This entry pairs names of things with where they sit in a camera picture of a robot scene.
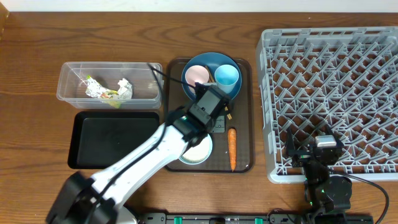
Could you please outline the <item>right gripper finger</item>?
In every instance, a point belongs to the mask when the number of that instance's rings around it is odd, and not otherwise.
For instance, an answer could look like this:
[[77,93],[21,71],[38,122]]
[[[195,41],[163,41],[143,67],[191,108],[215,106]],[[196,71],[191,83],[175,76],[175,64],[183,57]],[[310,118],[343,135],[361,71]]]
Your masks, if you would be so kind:
[[330,136],[335,136],[332,129],[330,128],[330,126],[328,124],[325,125],[325,134],[330,135]]
[[291,128],[287,128],[287,141],[285,144],[286,155],[293,156],[295,154],[295,144]]

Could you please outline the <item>orange carrot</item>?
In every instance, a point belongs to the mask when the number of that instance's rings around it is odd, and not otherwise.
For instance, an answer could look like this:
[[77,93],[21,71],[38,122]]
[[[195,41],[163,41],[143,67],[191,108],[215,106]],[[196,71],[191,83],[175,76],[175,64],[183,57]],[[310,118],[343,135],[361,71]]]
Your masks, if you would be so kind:
[[237,162],[237,132],[234,128],[228,130],[228,150],[230,168],[234,171]]

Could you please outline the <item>light blue rice bowl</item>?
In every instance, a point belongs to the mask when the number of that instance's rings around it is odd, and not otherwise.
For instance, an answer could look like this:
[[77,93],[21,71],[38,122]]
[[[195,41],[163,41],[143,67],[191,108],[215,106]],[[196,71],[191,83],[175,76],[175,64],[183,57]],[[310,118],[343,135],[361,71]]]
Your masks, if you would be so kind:
[[213,150],[213,141],[211,136],[208,134],[199,145],[191,147],[189,150],[184,152],[179,160],[184,164],[197,165],[207,160]]

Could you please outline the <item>white paper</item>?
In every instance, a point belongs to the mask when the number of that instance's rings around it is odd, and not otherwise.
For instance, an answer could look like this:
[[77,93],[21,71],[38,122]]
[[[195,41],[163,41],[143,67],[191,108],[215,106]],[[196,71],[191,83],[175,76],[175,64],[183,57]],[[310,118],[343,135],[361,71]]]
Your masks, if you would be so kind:
[[133,89],[132,85],[128,82],[127,79],[123,78],[118,82],[119,90],[118,97],[122,100],[129,100],[132,97]]

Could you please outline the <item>foil snack wrapper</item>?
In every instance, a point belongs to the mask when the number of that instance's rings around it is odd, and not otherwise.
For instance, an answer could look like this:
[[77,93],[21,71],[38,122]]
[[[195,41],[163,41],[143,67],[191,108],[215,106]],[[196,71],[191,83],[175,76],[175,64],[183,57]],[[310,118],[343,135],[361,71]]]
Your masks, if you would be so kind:
[[86,77],[87,88],[85,93],[92,98],[108,99],[105,103],[111,105],[112,107],[118,109],[121,103],[118,101],[110,101],[110,99],[117,98],[119,96],[119,90],[111,90],[103,87],[99,82],[93,79],[91,76]]

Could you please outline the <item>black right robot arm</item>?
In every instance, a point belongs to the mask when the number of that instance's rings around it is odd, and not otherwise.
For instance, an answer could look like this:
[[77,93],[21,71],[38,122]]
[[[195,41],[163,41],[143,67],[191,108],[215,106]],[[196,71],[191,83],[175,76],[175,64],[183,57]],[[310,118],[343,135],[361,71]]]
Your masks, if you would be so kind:
[[295,223],[348,223],[345,211],[351,208],[352,181],[341,175],[330,175],[328,169],[343,152],[343,143],[326,127],[324,135],[306,149],[297,149],[290,128],[285,143],[292,167],[300,167],[305,175],[305,200],[312,206]]

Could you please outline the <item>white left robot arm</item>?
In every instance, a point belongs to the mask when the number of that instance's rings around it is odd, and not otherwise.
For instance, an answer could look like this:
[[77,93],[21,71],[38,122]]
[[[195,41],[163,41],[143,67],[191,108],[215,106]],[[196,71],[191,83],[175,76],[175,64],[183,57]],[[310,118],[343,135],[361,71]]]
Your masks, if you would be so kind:
[[220,112],[175,110],[138,148],[117,163],[85,177],[80,171],[63,184],[46,223],[136,223],[123,206],[157,171],[202,144]]

